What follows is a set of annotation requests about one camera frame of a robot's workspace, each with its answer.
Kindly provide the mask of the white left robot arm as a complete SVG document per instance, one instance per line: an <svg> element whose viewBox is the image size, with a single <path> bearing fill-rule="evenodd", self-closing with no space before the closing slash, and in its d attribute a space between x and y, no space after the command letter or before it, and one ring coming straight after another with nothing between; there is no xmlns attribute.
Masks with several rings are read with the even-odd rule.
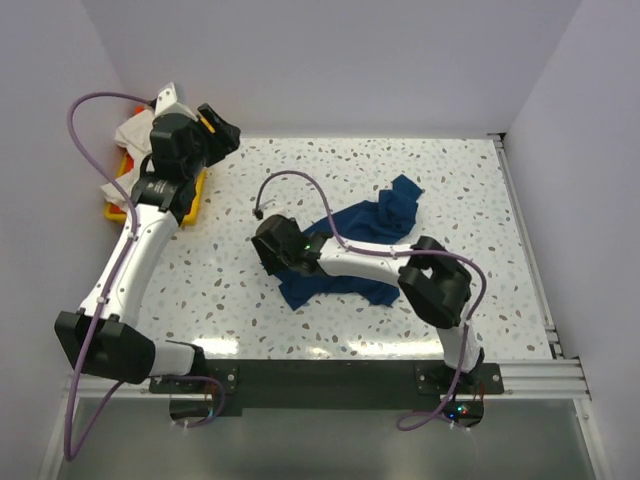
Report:
<svg viewBox="0 0 640 480"><path fill-rule="evenodd" d="M116 248L78 309L61 312L54 325L77 374L140 384L149 377L196 373L204 363L201 348L154 342L136 325L160 255L192 209L199 176L239 148L240 130L208 104L196 113L156 110L151 152L132 188L133 207Z"/></svg>

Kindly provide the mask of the blue printed t-shirt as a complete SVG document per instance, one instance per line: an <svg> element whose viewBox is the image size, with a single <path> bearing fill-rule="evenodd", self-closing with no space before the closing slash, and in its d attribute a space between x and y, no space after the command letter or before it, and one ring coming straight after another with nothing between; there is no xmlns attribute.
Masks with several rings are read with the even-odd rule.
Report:
<svg viewBox="0 0 640 480"><path fill-rule="evenodd" d="M396 177L378 200L362 201L333 214L340 234L346 238L379 244L395 244L406 237L416 223L422 190L404 175ZM361 295L372 305L389 307L400 296L399 289L374 280L355 277L305 277L297 272L276 274L279 289L292 310L304 306L317 294Z"/></svg>

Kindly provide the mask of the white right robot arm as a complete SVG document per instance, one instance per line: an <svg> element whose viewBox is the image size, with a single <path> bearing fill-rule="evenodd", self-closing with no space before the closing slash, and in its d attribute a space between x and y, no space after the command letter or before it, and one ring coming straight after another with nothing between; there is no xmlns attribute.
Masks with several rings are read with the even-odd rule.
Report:
<svg viewBox="0 0 640 480"><path fill-rule="evenodd" d="M376 244L330 232L305 234L297 222L272 215L251 242L270 275L293 271L306 276L350 277L398 288L414 314L437 331L444 363L469 375L484 353L473 338L470 269L477 266L422 236L414 244Z"/></svg>

